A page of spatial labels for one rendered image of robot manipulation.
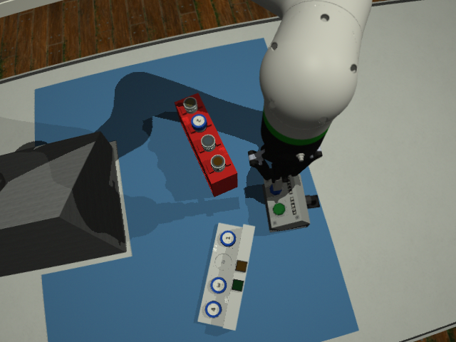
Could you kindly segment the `blue screw cap with number 1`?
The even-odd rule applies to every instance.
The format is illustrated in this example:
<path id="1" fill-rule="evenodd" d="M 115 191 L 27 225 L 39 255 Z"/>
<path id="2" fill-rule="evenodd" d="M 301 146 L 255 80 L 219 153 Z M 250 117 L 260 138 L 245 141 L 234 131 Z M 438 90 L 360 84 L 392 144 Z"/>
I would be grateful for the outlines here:
<path id="1" fill-rule="evenodd" d="M 236 242 L 236 236 L 232 231 L 225 231 L 221 234 L 220 240 L 224 246 L 230 247 Z"/>

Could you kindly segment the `blue flat mat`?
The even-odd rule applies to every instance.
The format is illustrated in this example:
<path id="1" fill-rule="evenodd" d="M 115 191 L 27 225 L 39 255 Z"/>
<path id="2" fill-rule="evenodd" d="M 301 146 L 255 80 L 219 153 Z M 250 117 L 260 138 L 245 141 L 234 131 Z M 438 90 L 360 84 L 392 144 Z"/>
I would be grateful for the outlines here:
<path id="1" fill-rule="evenodd" d="M 42 274 L 48 342 L 322 342 L 359 331 L 320 207 L 269 232 L 261 151 L 264 38 L 35 89 L 35 147 L 117 140 L 132 256 Z M 199 93 L 237 171 L 216 197 L 175 102 Z M 236 331 L 198 322 L 218 224 L 255 226 Z"/>

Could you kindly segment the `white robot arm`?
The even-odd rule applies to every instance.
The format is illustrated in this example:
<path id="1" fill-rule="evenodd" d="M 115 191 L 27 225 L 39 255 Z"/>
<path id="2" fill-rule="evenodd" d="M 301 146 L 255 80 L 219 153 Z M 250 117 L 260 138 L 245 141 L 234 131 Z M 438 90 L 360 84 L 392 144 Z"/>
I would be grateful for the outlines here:
<path id="1" fill-rule="evenodd" d="M 259 72 L 261 138 L 277 157 L 302 162 L 353 98 L 372 0 L 251 1 L 282 19 Z"/>

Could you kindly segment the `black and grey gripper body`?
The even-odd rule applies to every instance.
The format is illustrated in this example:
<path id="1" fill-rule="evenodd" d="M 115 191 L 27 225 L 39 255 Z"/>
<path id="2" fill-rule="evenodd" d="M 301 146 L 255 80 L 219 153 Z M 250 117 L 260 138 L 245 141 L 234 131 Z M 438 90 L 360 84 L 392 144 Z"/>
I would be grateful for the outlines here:
<path id="1" fill-rule="evenodd" d="M 272 152 L 270 152 L 268 150 L 268 148 L 266 147 L 266 145 L 263 145 L 261 147 L 261 151 L 262 150 L 265 150 L 265 152 L 261 155 L 265 160 L 268 160 L 269 162 L 272 162 L 272 163 L 275 163 L 278 162 L 280 164 L 283 164 L 283 165 L 297 165 L 301 162 L 299 162 L 299 160 L 285 160 L 285 159 L 282 159 L 280 157 L 277 157 L 276 155 L 274 155 Z"/>

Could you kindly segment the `blue screw cap with number 3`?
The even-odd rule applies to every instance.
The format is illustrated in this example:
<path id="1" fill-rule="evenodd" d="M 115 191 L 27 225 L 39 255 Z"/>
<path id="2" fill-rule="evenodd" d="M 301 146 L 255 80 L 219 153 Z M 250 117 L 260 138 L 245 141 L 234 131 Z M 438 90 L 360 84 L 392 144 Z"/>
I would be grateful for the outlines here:
<path id="1" fill-rule="evenodd" d="M 221 277 L 214 278 L 211 282 L 211 289 L 213 290 L 213 292 L 217 294 L 223 293 L 226 290 L 226 288 L 227 283 Z"/>

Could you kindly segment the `white button panel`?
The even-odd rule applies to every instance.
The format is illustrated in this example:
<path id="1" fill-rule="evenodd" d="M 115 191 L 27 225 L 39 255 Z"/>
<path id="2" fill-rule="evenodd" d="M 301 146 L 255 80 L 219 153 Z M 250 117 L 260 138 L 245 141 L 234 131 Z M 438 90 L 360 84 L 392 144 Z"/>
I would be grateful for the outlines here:
<path id="1" fill-rule="evenodd" d="M 262 188 L 269 232 L 308 227 L 308 209 L 320 207 L 318 195 L 304 194 L 300 174 L 295 177 L 289 175 L 288 180 L 284 182 L 281 190 L 274 191 L 271 179 L 264 179 Z"/>

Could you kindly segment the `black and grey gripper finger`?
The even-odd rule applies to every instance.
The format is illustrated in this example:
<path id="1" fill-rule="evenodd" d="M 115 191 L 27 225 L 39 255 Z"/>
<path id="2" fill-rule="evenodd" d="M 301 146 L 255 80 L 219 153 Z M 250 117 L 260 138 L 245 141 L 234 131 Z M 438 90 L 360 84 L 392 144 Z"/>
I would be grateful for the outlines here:
<path id="1" fill-rule="evenodd" d="M 281 170 L 284 165 L 276 162 L 276 164 L 271 164 L 272 168 L 269 168 L 265 159 L 261 156 L 264 152 L 264 149 L 262 151 L 248 151 L 249 164 L 251 167 L 255 167 L 265 180 L 271 179 L 273 190 L 277 191 L 281 181 Z"/>
<path id="2" fill-rule="evenodd" d="M 283 183 L 288 182 L 288 176 L 291 175 L 292 177 L 297 176 L 300 172 L 302 172 L 306 167 L 308 167 L 314 160 L 319 159 L 322 157 L 321 146 L 319 149 L 310 157 L 308 157 L 303 162 L 297 165 L 284 165 L 281 171 L 281 181 L 279 183 L 278 190 L 281 190 Z M 277 191 L 278 191 L 277 190 Z"/>

